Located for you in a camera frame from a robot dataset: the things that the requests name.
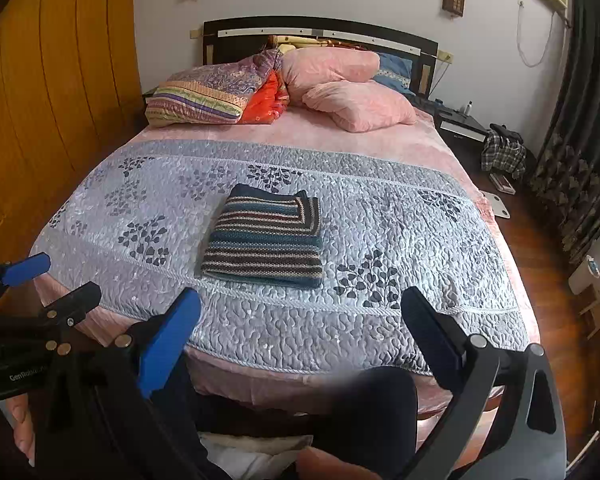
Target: hand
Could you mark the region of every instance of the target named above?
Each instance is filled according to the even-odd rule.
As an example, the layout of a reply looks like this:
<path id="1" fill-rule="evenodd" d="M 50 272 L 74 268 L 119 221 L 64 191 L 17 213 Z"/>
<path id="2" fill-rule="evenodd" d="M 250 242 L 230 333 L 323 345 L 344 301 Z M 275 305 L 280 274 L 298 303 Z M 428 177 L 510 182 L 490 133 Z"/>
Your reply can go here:
<path id="1" fill-rule="evenodd" d="M 13 441 L 33 464 L 36 455 L 36 435 L 33 431 L 33 420 L 29 411 L 29 397 L 22 394 L 6 400 L 7 409 L 16 420 L 13 428 Z"/>
<path id="2" fill-rule="evenodd" d="M 300 480 L 381 480 L 362 466 L 343 462 L 315 447 L 305 447 L 296 458 Z"/>

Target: dark curtain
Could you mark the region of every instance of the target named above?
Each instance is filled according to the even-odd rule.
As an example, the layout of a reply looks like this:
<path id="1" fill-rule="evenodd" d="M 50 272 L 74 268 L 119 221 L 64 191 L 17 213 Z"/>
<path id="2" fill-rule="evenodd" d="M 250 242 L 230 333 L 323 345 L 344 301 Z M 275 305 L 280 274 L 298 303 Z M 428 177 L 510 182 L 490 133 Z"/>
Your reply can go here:
<path id="1" fill-rule="evenodd" d="M 579 263 L 600 236 L 600 0 L 573 0 L 564 80 L 530 185 Z"/>

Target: plaid shirt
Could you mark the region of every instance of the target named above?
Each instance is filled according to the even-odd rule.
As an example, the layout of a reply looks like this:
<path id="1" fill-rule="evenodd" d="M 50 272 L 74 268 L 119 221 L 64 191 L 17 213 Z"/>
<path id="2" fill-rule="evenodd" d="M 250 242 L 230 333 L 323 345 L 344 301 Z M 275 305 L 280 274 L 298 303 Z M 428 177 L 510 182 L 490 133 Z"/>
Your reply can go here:
<path id="1" fill-rule="evenodd" d="M 490 132 L 482 150 L 482 170 L 508 171 L 514 179 L 525 173 L 526 148 L 513 139 Z"/>

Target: trash can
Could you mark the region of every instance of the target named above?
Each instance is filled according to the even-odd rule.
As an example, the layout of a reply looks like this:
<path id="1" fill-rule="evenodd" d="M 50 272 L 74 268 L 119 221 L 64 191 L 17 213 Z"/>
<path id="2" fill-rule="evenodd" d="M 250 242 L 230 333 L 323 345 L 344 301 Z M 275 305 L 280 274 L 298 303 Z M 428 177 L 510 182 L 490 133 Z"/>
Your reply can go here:
<path id="1" fill-rule="evenodd" d="M 596 261 L 587 254 L 578 268 L 569 277 L 569 288 L 577 296 L 599 277 L 600 269 Z"/>

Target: pink bedspread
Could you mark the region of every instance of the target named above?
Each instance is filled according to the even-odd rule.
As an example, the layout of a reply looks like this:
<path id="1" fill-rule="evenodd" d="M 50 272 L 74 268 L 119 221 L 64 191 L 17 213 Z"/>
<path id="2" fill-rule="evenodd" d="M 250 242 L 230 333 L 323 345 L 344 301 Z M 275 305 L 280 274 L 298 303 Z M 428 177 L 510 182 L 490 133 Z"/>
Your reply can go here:
<path id="1" fill-rule="evenodd" d="M 178 124 L 165 128 L 147 127 L 129 142 L 157 139 L 213 139 L 259 142 L 291 146 L 322 152 L 347 152 L 394 160 L 403 164 L 424 166 L 454 177 L 473 200 L 487 224 L 504 260 L 518 305 L 531 342 L 540 342 L 538 324 L 513 260 L 487 199 L 469 179 L 458 160 L 438 135 L 433 118 L 417 110 L 413 126 L 396 124 L 364 134 L 351 134 L 337 127 L 319 112 L 290 108 L 273 124 Z M 43 303 L 49 304 L 67 290 L 48 274 L 37 278 L 36 286 Z M 135 320 L 98 307 L 78 328 L 87 335 L 108 344 Z M 218 394 L 261 407 L 276 407 L 319 413 L 328 409 L 326 375 L 286 374 L 248 368 L 187 348 L 192 358 L 189 370 L 197 390 Z M 440 410 L 451 395 L 429 376 L 414 375 L 418 390 L 418 412 Z"/>

